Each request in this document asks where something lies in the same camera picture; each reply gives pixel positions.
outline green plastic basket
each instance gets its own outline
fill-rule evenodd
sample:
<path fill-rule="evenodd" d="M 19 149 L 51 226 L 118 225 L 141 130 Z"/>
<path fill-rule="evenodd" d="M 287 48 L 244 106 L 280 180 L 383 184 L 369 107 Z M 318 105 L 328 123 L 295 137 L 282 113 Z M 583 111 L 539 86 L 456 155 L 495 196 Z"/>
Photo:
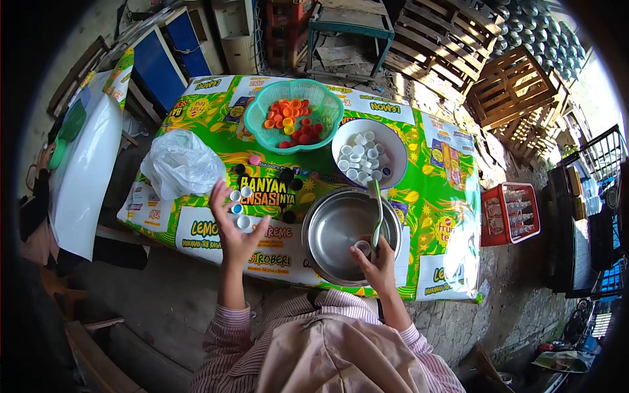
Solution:
<path fill-rule="evenodd" d="M 292 137 L 284 134 L 284 130 L 264 128 L 264 121 L 271 110 L 271 104 L 275 104 L 281 99 L 307 99 L 308 106 L 313 110 L 312 114 L 297 117 L 295 130 L 301 129 L 301 120 L 310 118 L 312 124 L 321 123 L 323 132 L 320 135 L 321 141 L 314 145 L 297 145 L 286 149 L 280 149 L 279 144 L 283 141 L 291 141 Z M 260 90 L 251 104 L 245 111 L 245 126 L 255 135 L 257 140 L 265 149 L 274 153 L 289 155 L 302 150 L 314 150 L 323 147 L 332 141 L 337 133 L 338 124 L 343 119 L 345 110 L 343 103 L 336 94 L 330 92 L 323 84 L 310 79 L 283 80 L 271 83 Z"/>

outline green tablecloth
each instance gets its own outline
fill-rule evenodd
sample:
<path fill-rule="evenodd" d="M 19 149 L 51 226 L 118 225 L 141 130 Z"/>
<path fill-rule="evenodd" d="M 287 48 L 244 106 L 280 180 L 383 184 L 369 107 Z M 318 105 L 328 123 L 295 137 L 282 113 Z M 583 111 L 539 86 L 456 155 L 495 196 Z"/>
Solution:
<path fill-rule="evenodd" d="M 362 296 L 375 296 L 365 288 L 338 288 L 309 268 L 301 249 L 300 225 L 312 203 L 330 190 L 347 185 L 331 158 L 330 146 L 313 152 L 278 155 L 264 150 L 246 129 L 240 116 L 249 97 L 283 78 L 262 76 L 197 77 L 169 111 L 157 136 L 174 129 L 194 132 L 225 163 L 228 182 L 239 187 L 234 165 L 246 165 L 251 177 L 274 178 L 290 168 L 303 180 L 301 190 L 277 190 L 271 181 L 260 189 L 265 205 L 245 206 L 245 213 L 280 219 L 282 198 L 293 211 L 296 224 L 277 224 L 254 253 L 245 273 L 296 285 L 337 288 Z M 355 118 L 379 121 L 390 127 L 408 151 L 408 169 L 401 183 L 388 190 L 403 225 L 408 227 L 408 255 L 398 258 L 399 293 L 408 300 L 471 299 L 479 270 L 480 187 L 473 138 L 441 119 L 406 104 L 371 96 L 346 87 L 327 86 L 345 106 L 342 123 Z M 260 165 L 249 165 L 252 154 Z M 207 208 L 208 196 L 182 196 L 162 201 L 139 171 L 118 219 L 169 247 L 221 262 L 216 225 Z"/>

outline green toothbrush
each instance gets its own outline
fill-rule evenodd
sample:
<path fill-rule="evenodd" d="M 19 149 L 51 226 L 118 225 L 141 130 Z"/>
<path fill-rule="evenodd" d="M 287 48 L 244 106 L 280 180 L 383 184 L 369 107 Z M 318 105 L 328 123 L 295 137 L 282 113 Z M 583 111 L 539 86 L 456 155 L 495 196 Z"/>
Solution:
<path fill-rule="evenodd" d="M 378 204 L 378 221 L 374 227 L 374 231 L 371 234 L 371 258 L 376 257 L 376 247 L 378 246 L 378 237 L 380 237 L 380 226 L 382 225 L 382 201 L 380 197 L 380 185 L 378 180 L 370 180 L 367 182 L 367 190 L 369 191 L 369 197 L 375 199 Z"/>

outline person's arm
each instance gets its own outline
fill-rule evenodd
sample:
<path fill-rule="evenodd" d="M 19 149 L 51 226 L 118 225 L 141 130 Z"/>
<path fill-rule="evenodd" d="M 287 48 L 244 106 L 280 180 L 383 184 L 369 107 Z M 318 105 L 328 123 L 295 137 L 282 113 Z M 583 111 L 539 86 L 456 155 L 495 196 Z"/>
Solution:
<path fill-rule="evenodd" d="M 395 253 L 384 239 L 378 239 L 377 258 L 370 262 L 358 248 L 350 247 L 352 258 L 365 274 L 369 285 L 378 293 L 384 322 L 397 330 L 404 344 L 420 361 L 431 392 L 465 392 L 457 376 L 441 356 L 432 353 L 432 346 L 417 330 L 395 286 Z"/>
<path fill-rule="evenodd" d="M 249 385 L 253 381 L 239 381 L 228 376 L 236 362 L 252 346 L 249 328 L 249 307 L 245 303 L 242 274 L 247 260 L 269 227 L 270 217 L 263 218 L 252 233 L 236 229 L 227 216 L 235 202 L 223 205 L 232 189 L 219 180 L 210 197 L 210 209 L 218 224 L 223 262 L 218 304 L 214 319 L 210 322 L 203 342 L 208 353 L 192 380 L 193 392 L 212 392 L 230 384 Z"/>

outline white plastic bag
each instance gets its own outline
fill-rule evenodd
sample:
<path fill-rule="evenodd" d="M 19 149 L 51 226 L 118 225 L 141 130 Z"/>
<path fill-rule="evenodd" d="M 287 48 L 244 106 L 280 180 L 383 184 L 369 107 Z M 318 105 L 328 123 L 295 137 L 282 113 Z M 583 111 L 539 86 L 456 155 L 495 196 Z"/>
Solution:
<path fill-rule="evenodd" d="M 193 132 L 172 130 L 156 138 L 140 164 L 161 199 L 209 194 L 216 181 L 226 178 L 225 164 Z"/>

